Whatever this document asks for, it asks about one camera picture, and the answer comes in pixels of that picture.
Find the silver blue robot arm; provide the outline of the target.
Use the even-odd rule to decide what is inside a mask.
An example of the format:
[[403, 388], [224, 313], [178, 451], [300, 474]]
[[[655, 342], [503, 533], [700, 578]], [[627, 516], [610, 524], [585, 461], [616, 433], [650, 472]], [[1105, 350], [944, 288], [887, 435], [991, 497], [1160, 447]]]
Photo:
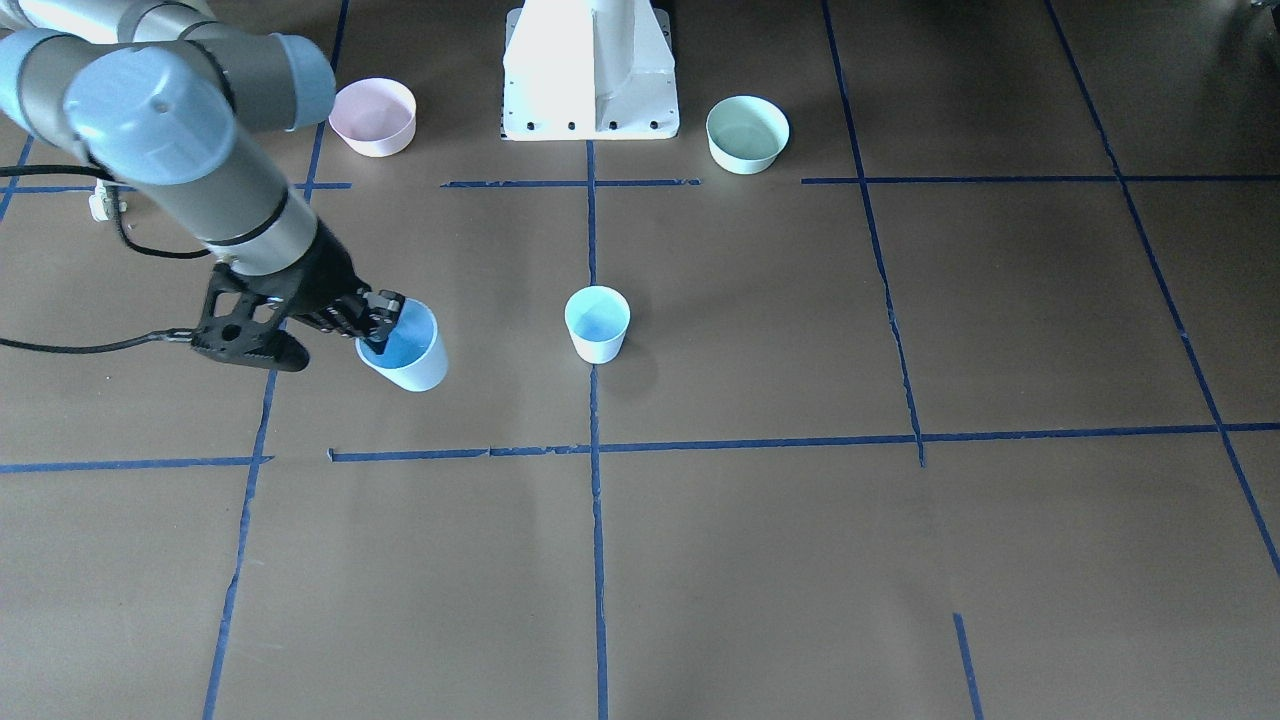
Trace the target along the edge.
[[77, 172], [129, 186], [215, 264], [201, 316], [150, 341], [219, 363], [298, 372], [289, 319], [381, 354], [404, 297], [361, 281], [346, 249], [255, 141], [323, 123], [326, 55], [298, 35], [251, 35], [201, 1], [5, 1], [3, 111]]

